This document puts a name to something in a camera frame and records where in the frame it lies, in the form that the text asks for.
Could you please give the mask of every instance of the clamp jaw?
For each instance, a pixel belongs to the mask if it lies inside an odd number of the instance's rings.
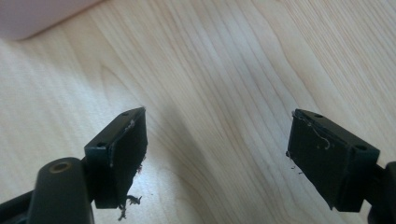
[[[35,189],[0,204],[0,223],[93,223],[97,208],[119,208],[126,201],[145,158],[145,108],[121,113],[85,146],[85,158],[52,161],[38,172]]]
[[[396,223],[396,161],[376,164],[379,150],[325,117],[296,109],[286,155],[332,209],[372,209],[369,223]]]

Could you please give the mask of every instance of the light wood grain surface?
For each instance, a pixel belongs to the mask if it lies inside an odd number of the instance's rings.
[[[366,223],[368,203],[331,211],[291,169],[291,111],[396,161],[395,62],[392,0],[105,1],[0,40],[0,202],[143,105],[148,155],[131,189],[143,198],[121,223]]]

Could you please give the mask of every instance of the wood grain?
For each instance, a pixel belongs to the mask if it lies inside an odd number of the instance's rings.
[[[144,105],[148,158],[131,189],[143,198],[122,222],[366,223],[368,203],[331,211],[290,169],[290,112],[323,114],[395,161],[395,40],[386,0],[109,0],[0,40],[0,202]]]

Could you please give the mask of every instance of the screw hole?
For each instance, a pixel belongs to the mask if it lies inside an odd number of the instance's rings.
[[[58,173],[61,173],[65,170],[69,169],[71,166],[72,165],[70,164],[70,162],[62,161],[62,162],[59,162],[58,164],[51,166],[49,168],[49,171],[53,174],[58,174]]]
[[[356,148],[360,149],[360,150],[363,150],[363,151],[367,150],[367,147],[366,146],[362,146],[362,145],[358,145],[358,146],[356,146]]]
[[[96,146],[97,146],[97,147],[105,147],[105,146],[106,146],[106,143],[100,142],[100,143],[98,143]]]

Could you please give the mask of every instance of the white object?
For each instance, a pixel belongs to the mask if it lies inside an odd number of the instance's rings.
[[[24,39],[102,0],[0,0],[0,37]]]

